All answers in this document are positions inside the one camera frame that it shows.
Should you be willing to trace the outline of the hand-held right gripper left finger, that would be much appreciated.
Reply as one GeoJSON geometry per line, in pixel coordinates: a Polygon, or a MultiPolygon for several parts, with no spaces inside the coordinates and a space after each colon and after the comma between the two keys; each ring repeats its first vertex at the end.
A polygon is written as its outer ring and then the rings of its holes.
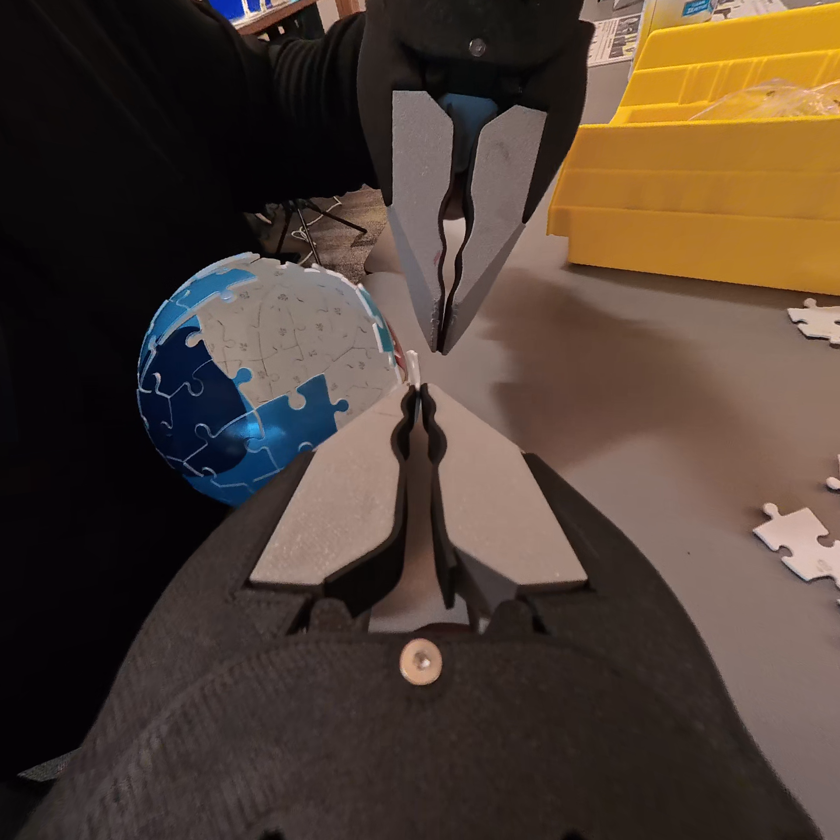
{"type": "Polygon", "coordinates": [[[368,612],[402,577],[406,462],[417,389],[405,383],[310,453],[248,582],[368,612]]]}

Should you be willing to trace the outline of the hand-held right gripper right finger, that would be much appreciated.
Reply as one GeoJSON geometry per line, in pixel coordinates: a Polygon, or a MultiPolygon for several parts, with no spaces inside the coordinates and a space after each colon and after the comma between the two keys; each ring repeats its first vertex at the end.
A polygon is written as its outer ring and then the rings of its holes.
{"type": "Polygon", "coordinates": [[[500,605],[583,592],[588,577],[528,454],[448,395],[421,386],[437,584],[470,632],[500,605]]]}

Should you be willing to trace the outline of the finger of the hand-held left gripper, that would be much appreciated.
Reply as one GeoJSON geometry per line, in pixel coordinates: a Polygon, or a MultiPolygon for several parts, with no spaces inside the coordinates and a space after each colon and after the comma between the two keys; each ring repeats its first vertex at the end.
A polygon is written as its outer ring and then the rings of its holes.
{"type": "Polygon", "coordinates": [[[445,309],[443,233],[454,124],[426,91],[392,94],[392,202],[387,216],[416,320],[439,351],[445,309]]]}
{"type": "Polygon", "coordinates": [[[465,239],[444,313],[444,353],[462,338],[524,229],[546,113],[520,104],[482,126],[465,185],[465,239]]]}

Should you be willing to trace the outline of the blue and white puzzle ball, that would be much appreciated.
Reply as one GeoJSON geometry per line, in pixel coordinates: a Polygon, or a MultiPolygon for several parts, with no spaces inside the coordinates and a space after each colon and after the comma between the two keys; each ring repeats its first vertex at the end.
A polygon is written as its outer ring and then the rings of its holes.
{"type": "Polygon", "coordinates": [[[236,508],[406,381],[369,292],[244,253],[196,273],[143,337],[143,425],[195,490],[236,508]]]}

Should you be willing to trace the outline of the person's left forearm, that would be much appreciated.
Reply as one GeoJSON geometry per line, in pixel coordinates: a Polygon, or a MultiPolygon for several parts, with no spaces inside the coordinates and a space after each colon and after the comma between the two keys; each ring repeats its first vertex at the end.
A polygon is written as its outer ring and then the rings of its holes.
{"type": "Polygon", "coordinates": [[[380,186],[359,106],[366,18],[354,14],[321,38],[274,44],[216,23],[222,75],[233,85],[227,99],[246,117],[250,138],[269,146],[258,154],[255,174],[234,177],[240,209],[380,186]]]}

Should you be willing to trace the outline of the wooden desk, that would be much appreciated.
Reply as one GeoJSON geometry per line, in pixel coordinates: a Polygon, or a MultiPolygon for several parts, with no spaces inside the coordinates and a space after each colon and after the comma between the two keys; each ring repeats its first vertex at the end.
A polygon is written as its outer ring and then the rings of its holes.
{"type": "Polygon", "coordinates": [[[243,2],[244,14],[231,21],[242,35],[322,37],[342,18],[363,12],[364,1],[243,2]]]}

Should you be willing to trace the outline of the black tripod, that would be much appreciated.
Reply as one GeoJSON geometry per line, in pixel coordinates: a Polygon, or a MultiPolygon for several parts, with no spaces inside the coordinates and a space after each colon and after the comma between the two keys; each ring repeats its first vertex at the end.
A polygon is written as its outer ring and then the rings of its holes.
{"type": "Polygon", "coordinates": [[[330,198],[299,198],[269,203],[255,214],[258,238],[267,257],[299,265],[319,263],[323,247],[319,245],[325,224],[353,233],[353,240],[369,234],[369,228],[351,221],[343,210],[343,201],[330,198]]]}

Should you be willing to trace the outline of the yellow plastic bin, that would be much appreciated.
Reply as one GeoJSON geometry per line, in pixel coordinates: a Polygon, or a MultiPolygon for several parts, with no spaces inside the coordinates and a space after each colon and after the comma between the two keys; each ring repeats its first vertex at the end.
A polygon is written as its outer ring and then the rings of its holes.
{"type": "Polygon", "coordinates": [[[694,120],[837,81],[838,48],[838,3],[654,32],[612,120],[579,128],[547,234],[572,264],[838,295],[838,116],[694,120]]]}

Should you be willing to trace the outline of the printed paper sheet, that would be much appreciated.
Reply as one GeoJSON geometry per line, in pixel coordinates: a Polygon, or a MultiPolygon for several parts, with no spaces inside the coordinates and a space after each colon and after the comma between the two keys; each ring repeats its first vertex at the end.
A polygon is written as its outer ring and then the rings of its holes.
{"type": "Polygon", "coordinates": [[[587,66],[604,67],[633,62],[642,14],[612,17],[594,22],[587,66]]]}

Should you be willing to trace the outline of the white box blue label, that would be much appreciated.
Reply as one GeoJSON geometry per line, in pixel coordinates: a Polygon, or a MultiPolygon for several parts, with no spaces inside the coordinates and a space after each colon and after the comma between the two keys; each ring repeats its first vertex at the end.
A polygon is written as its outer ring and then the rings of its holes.
{"type": "Polygon", "coordinates": [[[645,1],[638,32],[649,35],[662,28],[721,23],[787,8],[782,1],[645,1]]]}

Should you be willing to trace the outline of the clear plastic bag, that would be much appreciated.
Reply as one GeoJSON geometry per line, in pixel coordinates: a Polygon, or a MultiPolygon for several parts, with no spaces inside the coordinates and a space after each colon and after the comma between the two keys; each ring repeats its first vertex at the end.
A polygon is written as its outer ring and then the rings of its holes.
{"type": "Polygon", "coordinates": [[[743,121],[834,117],[839,114],[839,80],[803,87],[772,79],[714,101],[690,117],[695,121],[743,121]]]}

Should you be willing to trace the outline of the person's dark clothed torso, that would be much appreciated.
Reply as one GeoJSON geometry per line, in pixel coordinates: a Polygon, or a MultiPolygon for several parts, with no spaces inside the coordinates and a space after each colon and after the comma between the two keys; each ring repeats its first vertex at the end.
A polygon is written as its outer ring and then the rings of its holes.
{"type": "Polygon", "coordinates": [[[269,48],[200,2],[2,2],[2,492],[191,493],[140,420],[158,306],[256,238],[269,48]]]}

